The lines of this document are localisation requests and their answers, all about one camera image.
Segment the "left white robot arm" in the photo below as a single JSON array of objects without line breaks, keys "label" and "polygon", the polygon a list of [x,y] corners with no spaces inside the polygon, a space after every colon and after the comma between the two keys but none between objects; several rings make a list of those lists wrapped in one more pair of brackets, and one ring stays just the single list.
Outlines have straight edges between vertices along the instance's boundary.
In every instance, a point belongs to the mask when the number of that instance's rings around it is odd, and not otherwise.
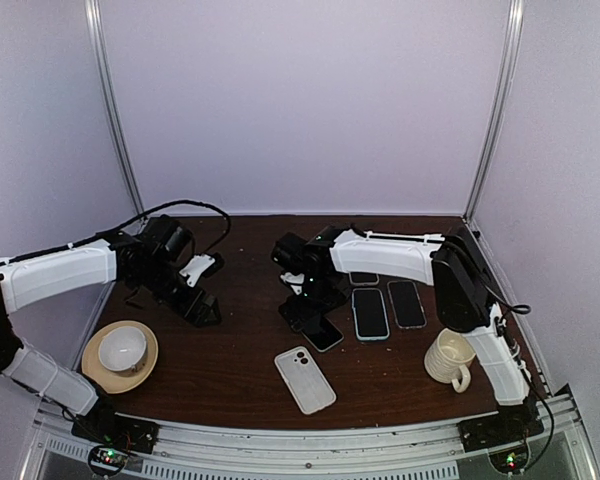
[{"label": "left white robot arm", "polygon": [[218,301],[198,282],[220,269],[223,260],[218,254],[192,254],[184,265],[177,265],[193,241],[178,220],[162,215],[150,219],[136,235],[116,228],[45,253],[0,259],[0,375],[84,419],[86,429],[101,443],[117,442],[124,424],[103,384],[57,364],[19,338],[9,316],[69,291],[122,282],[130,289],[146,289],[156,302],[195,327],[217,325]]}]

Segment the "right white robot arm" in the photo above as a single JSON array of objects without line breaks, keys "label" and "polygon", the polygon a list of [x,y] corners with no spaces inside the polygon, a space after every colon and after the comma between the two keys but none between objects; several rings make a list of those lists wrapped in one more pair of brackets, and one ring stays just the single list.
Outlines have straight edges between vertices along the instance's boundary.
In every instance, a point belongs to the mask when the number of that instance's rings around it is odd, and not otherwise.
[{"label": "right white robot arm", "polygon": [[271,253],[292,291],[279,312],[295,332],[318,325],[345,303],[350,273],[396,277],[431,286],[441,324],[474,349],[492,386],[497,413],[492,430],[510,442],[539,421],[537,395],[508,333],[511,306],[491,285],[485,261],[469,230],[453,234],[401,235],[328,226],[310,239],[288,232]]}]

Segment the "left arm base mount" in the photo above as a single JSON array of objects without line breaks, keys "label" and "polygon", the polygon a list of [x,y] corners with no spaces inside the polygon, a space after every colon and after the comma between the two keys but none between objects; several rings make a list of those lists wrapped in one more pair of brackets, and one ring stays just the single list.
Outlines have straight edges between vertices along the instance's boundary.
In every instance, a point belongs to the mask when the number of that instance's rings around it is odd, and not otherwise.
[{"label": "left arm base mount", "polygon": [[159,425],[147,420],[116,416],[113,430],[96,432],[85,420],[72,422],[71,434],[93,443],[86,463],[100,477],[112,477],[140,463],[141,454],[151,454],[158,440]]}]

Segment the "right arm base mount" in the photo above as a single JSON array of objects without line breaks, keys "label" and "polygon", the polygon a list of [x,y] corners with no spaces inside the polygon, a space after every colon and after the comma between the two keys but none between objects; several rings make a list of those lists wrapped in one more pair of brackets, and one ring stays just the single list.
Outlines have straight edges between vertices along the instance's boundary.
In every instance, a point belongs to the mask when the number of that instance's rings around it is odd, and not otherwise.
[{"label": "right arm base mount", "polygon": [[529,439],[542,434],[544,425],[539,420],[524,423],[491,415],[461,421],[458,430],[465,452],[485,450],[497,472],[513,476],[531,465]]}]

